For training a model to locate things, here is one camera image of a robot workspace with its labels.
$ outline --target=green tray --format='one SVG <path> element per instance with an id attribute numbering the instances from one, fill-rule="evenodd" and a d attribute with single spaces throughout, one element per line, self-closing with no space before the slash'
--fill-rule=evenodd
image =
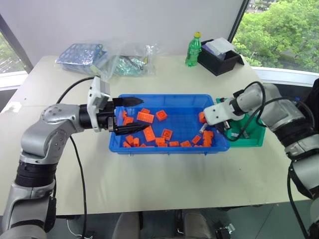
<path id="1" fill-rule="evenodd" d="M 242 120 L 239 121 L 231 121 L 229 124 L 231 128 L 226 131 L 226 135 L 229 138 L 235 138 L 231 136 L 231 133 L 239 133 L 241 130 L 241 127 L 245 125 L 249 118 L 248 114 L 245 114 L 245 117 Z M 246 132 L 249 136 L 249 138 L 245 138 L 243 135 L 235 142 L 229 142 L 230 147 L 261 147 L 264 142 L 264 136 L 265 136 L 266 128 L 259 126 L 256 123 L 256 120 L 253 119 L 248 127 L 246 128 Z"/>

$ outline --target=wire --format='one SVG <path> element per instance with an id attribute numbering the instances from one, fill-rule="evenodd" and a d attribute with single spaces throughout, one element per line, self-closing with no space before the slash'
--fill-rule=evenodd
<path id="1" fill-rule="evenodd" d="M 73 88 L 75 87 L 76 85 L 80 84 L 81 82 L 84 82 L 84 81 L 88 81 L 88 80 L 93 80 L 94 77 L 93 76 L 90 76 L 90 77 L 86 77 L 86 78 L 83 78 L 75 83 L 73 83 L 71 86 L 69 86 L 64 92 L 63 94 L 60 96 L 60 98 L 58 99 L 58 101 L 56 102 L 56 104 L 59 104 L 61 103 L 62 99 L 65 97 L 65 95 Z M 53 196 L 55 197 L 56 195 L 56 177 L 54 176 L 54 180 L 55 180 L 55 185 L 54 185 L 54 188 L 53 188 Z"/>
<path id="2" fill-rule="evenodd" d="M 294 200 L 293 200 L 293 197 L 291 195 L 291 188 L 290 188 L 290 175 L 289 175 L 289 172 L 288 172 L 288 176 L 287 176 L 287 190 L 288 190 L 288 196 L 289 196 L 289 201 L 290 201 L 290 204 L 291 204 L 291 207 L 293 208 L 293 211 L 295 213 L 295 216 L 297 218 L 297 221 L 298 221 L 298 224 L 300 226 L 300 229 L 301 231 L 303 232 L 303 235 L 305 237 L 305 239 L 308 239 L 309 236 L 308 236 L 308 233 L 306 231 L 306 228 L 305 228 L 305 225 L 303 223 L 303 220 L 301 219 L 299 213 L 298 213 L 298 210 L 297 210 L 297 207 L 294 203 Z"/>
<path id="3" fill-rule="evenodd" d="M 242 127 L 241 131 L 239 132 L 239 134 L 234 138 L 234 139 L 231 139 L 231 138 L 228 138 L 222 130 L 218 129 L 219 132 L 229 141 L 231 142 L 234 142 L 234 141 L 237 141 L 244 133 L 244 131 L 246 130 L 247 126 L 249 125 L 249 123 L 251 122 L 251 120 L 253 119 L 253 117 L 257 114 L 258 111 L 260 111 L 261 109 L 263 109 L 263 107 L 265 107 L 266 105 L 272 103 L 272 102 L 275 102 L 275 101 L 280 101 L 280 100 L 290 100 L 290 101 L 296 101 L 296 99 L 294 99 L 293 97 L 279 97 L 279 98 L 275 98 L 275 99 L 272 99 L 270 101 L 267 101 L 264 103 L 264 105 L 261 105 L 259 108 L 257 108 L 253 113 L 252 115 L 248 118 L 246 124 Z M 315 117 L 312 113 L 312 111 L 309 109 L 309 107 L 302 101 L 299 101 L 297 100 L 298 104 L 300 104 L 302 107 L 304 107 L 304 109 L 307 111 L 311 121 L 312 121 L 312 127 L 315 127 Z"/>
<path id="4" fill-rule="evenodd" d="M 61 102 L 61 100 L 65 97 L 65 95 L 73 88 L 75 87 L 76 85 L 80 84 L 81 82 L 83 81 L 88 81 L 88 80 L 92 80 L 94 79 L 94 76 L 91 76 L 91 77 L 87 77 L 87 78 L 83 78 L 75 83 L 73 83 L 71 86 L 69 86 L 68 89 L 66 89 L 66 91 L 60 96 L 60 98 L 58 99 L 58 101 L 56 102 L 57 104 L 59 104 Z"/>
<path id="5" fill-rule="evenodd" d="M 262 95 L 263 95 L 261 105 L 263 106 L 266 102 L 266 92 L 265 92 L 265 88 L 264 88 L 263 84 L 261 84 L 259 81 L 254 81 L 254 82 L 250 83 L 248 86 L 246 86 L 245 89 L 247 89 L 248 87 L 250 87 L 253 84 L 257 84 L 260 87 L 260 90 L 261 90 Z M 259 119 L 260 119 L 260 116 L 263 113 L 263 111 L 264 111 L 264 106 L 260 109 L 259 114 L 257 115 L 256 124 L 258 124 L 261 127 L 267 127 L 266 125 L 259 123 Z"/>
<path id="6" fill-rule="evenodd" d="M 80 167 L 80 172 L 81 172 L 81 179 L 82 179 L 82 187 L 83 187 L 83 204 L 84 204 L 84 222 L 83 222 L 83 232 L 82 232 L 82 237 L 81 239 L 84 239 L 85 233 L 86 233 L 86 220 L 87 220 L 87 208 L 86 208 L 86 192 L 85 192 L 85 181 L 84 181 L 84 174 L 83 174 L 83 168 L 81 164 L 81 160 L 79 157 L 78 149 L 76 147 L 76 144 L 74 142 L 74 139 L 72 136 L 70 136 L 70 140 L 72 141 L 76 158 L 78 159 L 79 167 Z"/>
<path id="7" fill-rule="evenodd" d="M 63 94 L 60 96 L 60 98 L 57 100 L 56 104 L 59 104 L 61 103 L 62 99 L 65 97 L 65 95 L 73 88 L 75 87 L 76 85 L 80 84 L 81 82 L 84 82 L 84 81 L 88 81 L 88 80 L 93 80 L 94 77 L 91 76 L 91 77 L 86 77 L 86 78 L 83 78 L 75 83 L 73 83 L 71 86 L 69 86 L 64 92 Z M 86 223 L 87 223 L 87 206 L 86 206 L 86 192 L 85 192 L 85 181 L 84 181 L 84 174 L 83 174 L 83 168 L 82 168 L 82 164 L 81 164 L 81 160 L 80 160 L 80 157 L 79 157 L 79 153 L 78 153 L 78 150 L 77 150 L 77 147 L 76 147 L 76 144 L 74 142 L 74 139 L 72 136 L 70 136 L 70 139 L 72 141 L 72 144 L 73 144 L 73 147 L 74 147 L 74 150 L 75 150 L 75 154 L 76 154 L 76 158 L 78 160 L 78 163 L 79 163 L 79 167 L 80 167 L 80 172 L 81 172 L 81 179 L 82 179 L 82 187 L 83 187 L 83 204 L 84 204 L 84 223 L 83 223 L 83 232 L 82 232 L 82 235 L 81 236 L 81 239 L 86 239 L 84 236 L 85 236 L 85 233 L 86 233 Z M 55 180 L 55 185 L 54 185 L 54 188 L 53 188 L 53 197 L 55 197 L 56 195 L 56 177 L 54 176 L 54 180 Z"/>
<path id="8" fill-rule="evenodd" d="M 55 198 L 55 195 L 56 195 L 56 177 L 54 175 L 54 181 L 55 181 L 55 184 L 54 184 L 54 188 L 53 188 L 53 197 Z"/>
<path id="9" fill-rule="evenodd" d="M 72 232 L 72 230 L 70 229 L 70 225 L 69 225 L 69 220 L 66 220 L 66 224 L 68 226 L 69 231 L 71 232 L 71 234 L 73 234 L 74 236 L 81 238 L 82 235 L 81 234 L 75 234 L 74 232 Z"/>

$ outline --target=green foliage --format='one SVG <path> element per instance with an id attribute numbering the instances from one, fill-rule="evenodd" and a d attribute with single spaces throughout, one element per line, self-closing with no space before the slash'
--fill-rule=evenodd
<path id="1" fill-rule="evenodd" d="M 252 66 L 319 72 L 318 20 L 318 0 L 281 0 L 245 13 L 233 44 Z"/>
<path id="2" fill-rule="evenodd" d="M 24 71 L 19 57 L 0 32 L 0 73 Z"/>

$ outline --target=white wall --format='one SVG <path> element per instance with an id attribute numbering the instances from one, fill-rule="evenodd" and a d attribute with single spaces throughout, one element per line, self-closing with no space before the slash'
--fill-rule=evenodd
<path id="1" fill-rule="evenodd" d="M 3 16 L 33 65 L 72 43 L 118 37 L 185 54 L 195 31 L 228 38 L 242 0 L 1 0 Z"/>

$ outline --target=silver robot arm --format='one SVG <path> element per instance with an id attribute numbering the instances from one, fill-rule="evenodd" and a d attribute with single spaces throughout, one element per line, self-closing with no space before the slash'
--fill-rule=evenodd
<path id="1" fill-rule="evenodd" d="M 22 136 L 20 160 L 15 181 L 2 219 L 0 239 L 45 239 L 54 226 L 56 199 L 52 196 L 55 171 L 68 138 L 85 129 L 113 131 L 116 135 L 134 133 L 148 127 L 144 123 L 117 126 L 115 108 L 135 106 L 135 97 L 113 98 L 104 94 L 105 83 L 94 79 L 88 105 L 55 104 L 45 109 L 38 122 Z"/>
<path id="2" fill-rule="evenodd" d="M 57 104 L 47 108 L 39 121 L 22 136 L 20 161 L 2 219 L 0 238 L 46 238 L 55 219 L 56 200 L 51 196 L 54 175 L 65 143 L 82 132 L 80 107 Z"/>
<path id="3" fill-rule="evenodd" d="M 264 84 L 266 102 L 282 97 L 275 85 Z M 205 108 L 209 125 L 241 120 L 262 105 L 262 90 L 253 84 L 235 98 Z M 313 200 L 311 220 L 319 223 L 319 134 L 290 100 L 274 101 L 264 107 L 260 119 L 276 134 L 292 163 L 289 175 L 300 193 Z"/>

